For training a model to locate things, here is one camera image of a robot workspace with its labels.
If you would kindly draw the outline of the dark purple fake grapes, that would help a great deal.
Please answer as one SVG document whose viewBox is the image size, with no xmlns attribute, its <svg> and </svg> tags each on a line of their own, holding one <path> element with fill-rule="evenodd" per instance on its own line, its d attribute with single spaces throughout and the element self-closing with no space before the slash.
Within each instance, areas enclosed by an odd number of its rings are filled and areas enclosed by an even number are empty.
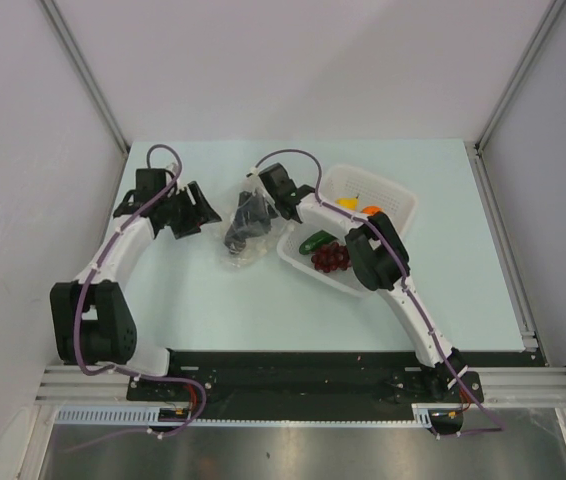
<svg viewBox="0 0 566 480">
<path fill-rule="evenodd" d="M 347 247 L 338 242 L 322 245 L 312 253 L 310 260 L 315 270 L 325 274 L 346 271 L 352 266 Z"/>
</svg>

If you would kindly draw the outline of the aluminium front frame rail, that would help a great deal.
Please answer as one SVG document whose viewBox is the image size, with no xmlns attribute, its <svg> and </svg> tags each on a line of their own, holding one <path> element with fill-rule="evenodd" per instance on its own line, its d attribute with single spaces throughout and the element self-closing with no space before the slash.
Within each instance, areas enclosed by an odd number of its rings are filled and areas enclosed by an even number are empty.
<svg viewBox="0 0 566 480">
<path fill-rule="evenodd" d="M 484 405 L 492 408 L 566 408 L 566 367 L 476 368 Z M 128 378 L 89 377 L 72 366 L 45 369 L 35 402 L 56 405 L 122 405 Z"/>
</svg>

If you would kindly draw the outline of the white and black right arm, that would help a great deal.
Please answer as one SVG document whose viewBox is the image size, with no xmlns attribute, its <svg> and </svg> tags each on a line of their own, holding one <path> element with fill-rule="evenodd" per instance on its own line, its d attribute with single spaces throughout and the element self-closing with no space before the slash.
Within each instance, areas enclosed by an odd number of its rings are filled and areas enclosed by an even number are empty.
<svg viewBox="0 0 566 480">
<path fill-rule="evenodd" d="M 350 213 L 316 188 L 297 186 L 279 163 L 254 169 L 239 184 L 223 245 L 231 261 L 251 263 L 270 248 L 288 223 L 324 230 L 345 243 L 353 273 L 394 312 L 426 371 L 424 388 L 436 401 L 456 394 L 468 366 L 422 305 L 399 233 L 384 213 Z"/>
</svg>

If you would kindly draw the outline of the dark round fake fruit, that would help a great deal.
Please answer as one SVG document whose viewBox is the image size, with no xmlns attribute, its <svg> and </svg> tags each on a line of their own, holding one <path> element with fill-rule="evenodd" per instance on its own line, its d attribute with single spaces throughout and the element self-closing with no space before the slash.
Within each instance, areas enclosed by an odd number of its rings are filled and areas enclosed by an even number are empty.
<svg viewBox="0 0 566 480">
<path fill-rule="evenodd" d="M 226 237 L 224 239 L 224 245 L 230 255 L 239 255 L 246 248 L 246 240 L 242 237 Z"/>
</svg>

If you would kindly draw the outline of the orange fake fruit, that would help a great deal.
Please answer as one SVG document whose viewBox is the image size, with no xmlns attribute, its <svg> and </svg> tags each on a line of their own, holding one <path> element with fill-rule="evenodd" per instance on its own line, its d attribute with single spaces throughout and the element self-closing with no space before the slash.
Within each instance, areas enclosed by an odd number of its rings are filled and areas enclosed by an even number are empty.
<svg viewBox="0 0 566 480">
<path fill-rule="evenodd" d="M 368 216 L 372 216 L 372 215 L 375 215 L 377 213 L 382 213 L 382 212 L 383 212 L 383 209 L 381 207 L 378 207 L 378 206 L 367 206 L 367 207 L 364 207 L 361 210 L 362 214 L 365 214 L 365 215 L 368 215 Z"/>
</svg>

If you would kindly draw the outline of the white perforated plastic basket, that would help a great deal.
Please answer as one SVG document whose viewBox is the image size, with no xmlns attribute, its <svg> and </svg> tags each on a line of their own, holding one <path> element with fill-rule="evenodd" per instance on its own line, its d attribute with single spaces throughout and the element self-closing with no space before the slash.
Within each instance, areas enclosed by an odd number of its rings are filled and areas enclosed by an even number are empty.
<svg viewBox="0 0 566 480">
<path fill-rule="evenodd" d="M 327 170 L 322 176 L 319 194 L 331 204 L 341 198 L 356 197 L 358 209 L 370 206 L 381 208 L 401 237 L 407 234 L 418 207 L 417 196 L 402 185 L 345 164 Z M 349 230 L 361 225 L 328 208 L 321 207 L 319 211 L 328 218 L 324 220 L 312 215 L 309 221 L 301 224 L 290 222 L 277 244 L 278 256 L 298 271 L 340 292 L 359 298 L 369 296 L 371 291 L 358 281 L 352 269 L 337 269 L 326 274 L 313 267 L 308 255 L 299 252 L 301 244 L 321 230 L 330 232 L 343 243 Z"/>
</svg>

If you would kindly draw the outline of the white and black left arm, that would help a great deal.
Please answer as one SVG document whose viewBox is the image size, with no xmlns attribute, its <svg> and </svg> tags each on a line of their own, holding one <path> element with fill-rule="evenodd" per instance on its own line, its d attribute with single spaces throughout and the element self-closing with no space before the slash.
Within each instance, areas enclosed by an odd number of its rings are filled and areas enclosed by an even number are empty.
<svg viewBox="0 0 566 480">
<path fill-rule="evenodd" d="M 160 398 L 177 397 L 184 376 L 169 366 L 167 348 L 139 340 L 124 290 L 163 229 L 180 239 L 219 220 L 197 182 L 181 186 L 168 169 L 137 170 L 135 187 L 114 209 L 108 239 L 73 280 L 58 282 L 50 291 L 60 359 L 81 366 L 88 375 L 110 369 L 148 375 L 150 389 Z"/>
</svg>

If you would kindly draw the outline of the clear zip top bag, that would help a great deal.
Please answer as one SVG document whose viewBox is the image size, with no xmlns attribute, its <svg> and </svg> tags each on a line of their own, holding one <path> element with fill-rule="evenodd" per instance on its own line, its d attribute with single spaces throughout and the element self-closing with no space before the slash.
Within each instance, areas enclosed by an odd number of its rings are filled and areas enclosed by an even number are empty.
<svg viewBox="0 0 566 480">
<path fill-rule="evenodd" d="M 227 267 L 246 268 L 274 249 L 287 226 L 257 175 L 249 174 L 218 197 L 217 255 Z"/>
</svg>

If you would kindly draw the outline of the green fake vegetable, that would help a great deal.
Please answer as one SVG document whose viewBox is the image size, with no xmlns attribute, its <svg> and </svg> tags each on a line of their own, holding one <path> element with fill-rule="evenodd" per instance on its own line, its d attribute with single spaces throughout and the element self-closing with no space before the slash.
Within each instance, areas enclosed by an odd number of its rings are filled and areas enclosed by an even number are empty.
<svg viewBox="0 0 566 480">
<path fill-rule="evenodd" d="M 298 251 L 301 255 L 308 255 L 316 251 L 317 249 L 323 247 L 324 245 L 328 245 L 335 240 L 335 237 L 329 234 L 326 231 L 319 231 L 307 239 L 305 239 L 298 248 Z"/>
</svg>

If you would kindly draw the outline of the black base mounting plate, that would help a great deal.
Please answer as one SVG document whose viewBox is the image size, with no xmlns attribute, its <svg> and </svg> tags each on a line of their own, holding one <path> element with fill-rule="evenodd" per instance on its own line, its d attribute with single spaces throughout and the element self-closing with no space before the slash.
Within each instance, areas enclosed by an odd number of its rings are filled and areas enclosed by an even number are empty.
<svg viewBox="0 0 566 480">
<path fill-rule="evenodd" d="M 470 352 L 462 354 L 469 370 L 463 383 L 482 399 L 487 380 L 480 368 L 515 371 L 545 367 L 538 351 Z M 459 387 L 447 367 L 420 366 L 411 352 L 171 352 L 168 376 L 194 380 L 204 386 L 208 402 L 235 392 L 310 394 L 374 394 L 397 403 L 460 399 Z M 166 380 L 129 379 L 126 399 L 174 401 L 186 386 Z"/>
</svg>

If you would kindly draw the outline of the aluminium left corner post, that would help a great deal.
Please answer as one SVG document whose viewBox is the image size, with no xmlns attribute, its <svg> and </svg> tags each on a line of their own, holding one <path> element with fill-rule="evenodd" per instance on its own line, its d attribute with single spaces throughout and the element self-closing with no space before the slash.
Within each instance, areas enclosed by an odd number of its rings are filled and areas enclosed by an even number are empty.
<svg viewBox="0 0 566 480">
<path fill-rule="evenodd" d="M 49 23 L 51 31 L 57 38 L 107 133 L 121 154 L 127 157 L 131 146 L 125 139 L 123 130 L 58 3 L 53 0 L 37 0 L 36 3 Z"/>
</svg>

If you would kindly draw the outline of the aluminium corner post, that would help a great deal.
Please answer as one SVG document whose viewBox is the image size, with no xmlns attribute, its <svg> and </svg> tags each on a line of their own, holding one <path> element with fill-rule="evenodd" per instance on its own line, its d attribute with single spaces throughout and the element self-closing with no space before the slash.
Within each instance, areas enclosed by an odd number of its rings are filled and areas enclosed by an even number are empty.
<svg viewBox="0 0 566 480">
<path fill-rule="evenodd" d="M 499 96 L 492 109 L 486 124 L 481 129 L 473 148 L 478 155 L 482 155 L 497 127 L 500 125 L 507 110 L 514 101 L 519 90 L 522 88 L 527 76 L 530 74 L 535 62 L 559 22 L 566 8 L 566 0 L 552 0 L 549 2 L 532 36 L 527 42 L 512 74 L 510 75 L 504 90 Z"/>
<path fill-rule="evenodd" d="M 125 139 L 123 130 L 58 3 L 53 0 L 37 0 L 36 3 L 49 23 L 51 31 L 57 38 L 107 133 L 121 154 L 127 157 L 131 146 Z"/>
</svg>

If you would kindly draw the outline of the yellow fake fruit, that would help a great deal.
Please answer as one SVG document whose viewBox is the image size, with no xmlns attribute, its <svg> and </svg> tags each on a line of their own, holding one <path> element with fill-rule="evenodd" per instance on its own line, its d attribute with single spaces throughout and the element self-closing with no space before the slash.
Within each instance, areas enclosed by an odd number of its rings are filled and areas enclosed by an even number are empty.
<svg viewBox="0 0 566 480">
<path fill-rule="evenodd" d="M 359 198 L 357 196 L 341 197 L 336 200 L 336 203 L 347 210 L 357 211 L 359 206 Z"/>
</svg>

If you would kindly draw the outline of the aluminium right corner post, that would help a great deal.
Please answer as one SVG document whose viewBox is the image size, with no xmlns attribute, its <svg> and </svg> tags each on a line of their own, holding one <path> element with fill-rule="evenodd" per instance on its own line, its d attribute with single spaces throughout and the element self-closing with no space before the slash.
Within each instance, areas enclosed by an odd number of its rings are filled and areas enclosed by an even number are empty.
<svg viewBox="0 0 566 480">
<path fill-rule="evenodd" d="M 532 36 L 527 42 L 512 74 L 510 75 L 504 90 L 499 96 L 492 109 L 486 124 L 481 129 L 473 148 L 478 155 L 482 155 L 497 127 L 500 125 L 507 110 L 514 101 L 519 90 L 522 88 L 527 76 L 530 74 L 535 62 L 559 22 L 566 8 L 566 0 L 552 0 L 549 2 Z"/>
</svg>

